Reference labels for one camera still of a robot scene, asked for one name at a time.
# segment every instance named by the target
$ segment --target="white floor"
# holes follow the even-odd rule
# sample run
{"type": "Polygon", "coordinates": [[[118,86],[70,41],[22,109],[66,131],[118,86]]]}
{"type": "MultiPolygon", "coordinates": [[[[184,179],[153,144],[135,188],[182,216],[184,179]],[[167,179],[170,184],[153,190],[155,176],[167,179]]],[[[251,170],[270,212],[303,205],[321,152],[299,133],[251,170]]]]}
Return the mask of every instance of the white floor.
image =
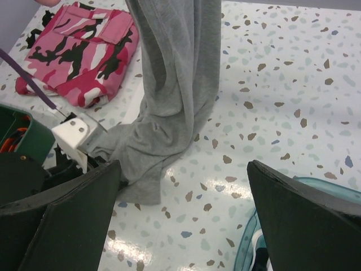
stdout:
{"type": "Polygon", "coordinates": [[[266,5],[286,5],[296,7],[337,8],[340,10],[361,10],[359,0],[232,0],[234,2],[260,3],[266,5]]]}
{"type": "MultiPolygon", "coordinates": [[[[95,5],[125,8],[119,2],[95,5]]],[[[238,2],[224,2],[222,12],[212,116],[166,171],[161,205],[116,203],[100,271],[232,270],[253,208],[246,175],[253,159],[291,177],[361,187],[361,12],[238,2]]],[[[11,54],[21,60],[24,38],[19,43],[11,54]]],[[[88,111],[106,128],[125,116],[140,82],[138,59],[139,52],[118,97],[88,111]]],[[[55,124],[37,98],[14,93],[9,68],[0,74],[0,100],[55,124]]]]}

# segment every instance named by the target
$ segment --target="speckled floor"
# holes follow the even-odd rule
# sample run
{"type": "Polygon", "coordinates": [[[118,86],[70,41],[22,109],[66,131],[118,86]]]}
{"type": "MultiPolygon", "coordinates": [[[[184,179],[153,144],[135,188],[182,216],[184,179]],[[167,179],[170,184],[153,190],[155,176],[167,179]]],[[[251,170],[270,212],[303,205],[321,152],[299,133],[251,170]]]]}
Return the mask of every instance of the speckled floor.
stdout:
{"type": "MultiPolygon", "coordinates": [[[[120,0],[94,5],[114,3],[125,8],[120,0]]],[[[232,270],[254,206],[246,175],[253,159],[291,177],[361,187],[361,12],[236,2],[222,12],[214,111],[165,172],[160,206],[116,203],[100,271],[232,270]]],[[[18,60],[24,44],[22,37],[11,51],[18,60]]],[[[106,128],[122,121],[141,83],[139,58],[138,51],[118,97],[88,111],[106,128]]],[[[14,94],[15,78],[3,65],[0,100],[55,125],[37,98],[14,94]]]]}

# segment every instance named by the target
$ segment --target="pant leg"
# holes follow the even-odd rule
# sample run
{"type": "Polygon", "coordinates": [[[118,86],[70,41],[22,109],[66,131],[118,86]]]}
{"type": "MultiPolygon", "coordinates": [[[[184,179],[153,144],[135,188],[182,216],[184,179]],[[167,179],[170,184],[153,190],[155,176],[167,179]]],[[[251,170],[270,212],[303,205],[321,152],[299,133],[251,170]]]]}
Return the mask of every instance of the pant leg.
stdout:
{"type": "Polygon", "coordinates": [[[138,26],[144,100],[139,118],[109,130],[95,155],[120,160],[120,200],[160,202],[163,167],[207,120],[219,88],[220,0],[127,0],[138,26]]]}

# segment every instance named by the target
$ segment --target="green bin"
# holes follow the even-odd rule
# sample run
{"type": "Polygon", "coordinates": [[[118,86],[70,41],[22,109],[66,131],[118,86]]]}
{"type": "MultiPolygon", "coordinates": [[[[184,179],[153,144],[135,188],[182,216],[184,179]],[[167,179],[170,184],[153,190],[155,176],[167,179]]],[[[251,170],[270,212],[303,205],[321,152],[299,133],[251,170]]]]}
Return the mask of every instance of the green bin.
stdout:
{"type": "Polygon", "coordinates": [[[0,104],[0,146],[18,128],[28,126],[15,152],[33,158],[43,164],[54,145],[55,139],[50,129],[33,119],[32,115],[0,104]],[[24,120],[30,117],[30,125],[24,120]]]}

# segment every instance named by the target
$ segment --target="camouflage fabric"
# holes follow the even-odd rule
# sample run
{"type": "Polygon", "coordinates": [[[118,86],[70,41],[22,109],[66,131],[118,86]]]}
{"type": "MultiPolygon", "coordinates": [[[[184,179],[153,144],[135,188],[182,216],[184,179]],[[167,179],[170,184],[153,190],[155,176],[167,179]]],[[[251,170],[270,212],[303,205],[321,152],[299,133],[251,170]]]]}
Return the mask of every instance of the camouflage fabric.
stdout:
{"type": "MultiPolygon", "coordinates": [[[[128,12],[63,5],[36,40],[23,68],[47,95],[73,106],[105,104],[118,93],[139,34],[128,12]]],[[[19,94],[34,95],[22,78],[19,94]]]]}

